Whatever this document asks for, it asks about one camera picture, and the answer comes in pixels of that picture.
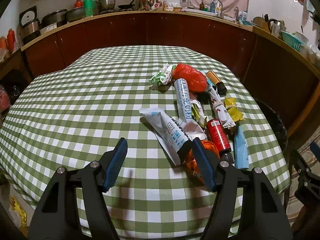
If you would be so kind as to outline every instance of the green thermos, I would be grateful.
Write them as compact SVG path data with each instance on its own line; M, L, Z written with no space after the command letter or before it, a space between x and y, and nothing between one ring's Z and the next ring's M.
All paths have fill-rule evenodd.
M92 2L92 0L84 0L83 5L84 5L84 11L85 11L84 16L85 17L93 16L93 2Z

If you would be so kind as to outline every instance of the metal screw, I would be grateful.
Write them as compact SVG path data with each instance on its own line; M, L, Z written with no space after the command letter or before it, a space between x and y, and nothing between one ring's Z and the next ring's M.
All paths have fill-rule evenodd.
M253 170L254 170L256 173L262 173L262 169L259 168L259 167L255 167Z
M66 170L66 169L65 169L64 167L60 167L60 168L57 169L57 173L60 173L60 174L61 174L61 173L64 173L65 170Z
M97 161L93 161L90 163L90 167L92 167L92 168L96 168L98 166L99 166L99 162L97 162Z
M225 162L225 161L222 161L220 162L220 165L224 168L228 167L229 166L229 163L228 162Z

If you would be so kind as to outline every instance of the trash pile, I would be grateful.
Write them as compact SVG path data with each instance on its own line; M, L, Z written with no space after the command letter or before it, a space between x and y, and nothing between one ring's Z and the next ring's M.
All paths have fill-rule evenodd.
M165 64L154 75L151 84L161 86L173 82L179 118L176 121L164 109L142 108L140 114L155 129L155 135L174 165L185 164L202 181L196 160L192 155L192 140L199 138L204 147L221 160L238 169L248 169L248 149L239 122L244 120L237 109L235 98L224 98L227 89L221 79L209 71L206 76L189 65ZM209 96L215 119L204 115L200 98ZM233 141L235 159L231 154Z

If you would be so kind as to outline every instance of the orange wrapper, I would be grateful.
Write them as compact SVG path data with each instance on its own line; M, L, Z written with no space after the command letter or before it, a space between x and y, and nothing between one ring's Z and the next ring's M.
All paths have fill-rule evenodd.
M220 158L219 151L217 147L214 145L214 143L208 140L203 140L201 142L205 149L212 151L212 153L214 153L218 158ZM193 176L197 177L202 182L200 170L196 163L196 160L193 157L192 150L190 150L190 152L185 158L185 165L187 166L188 170L193 174Z

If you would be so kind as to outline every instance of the white bottle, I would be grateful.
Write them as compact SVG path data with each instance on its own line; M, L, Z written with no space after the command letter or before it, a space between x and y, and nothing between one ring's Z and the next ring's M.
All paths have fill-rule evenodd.
M221 13L221 8L220 8L220 3L219 1L217 1L217 5L216 5L216 9L214 11L217 15L219 15Z
M246 21L247 20L247 11L244 11L243 13L242 13L242 20L243 21Z

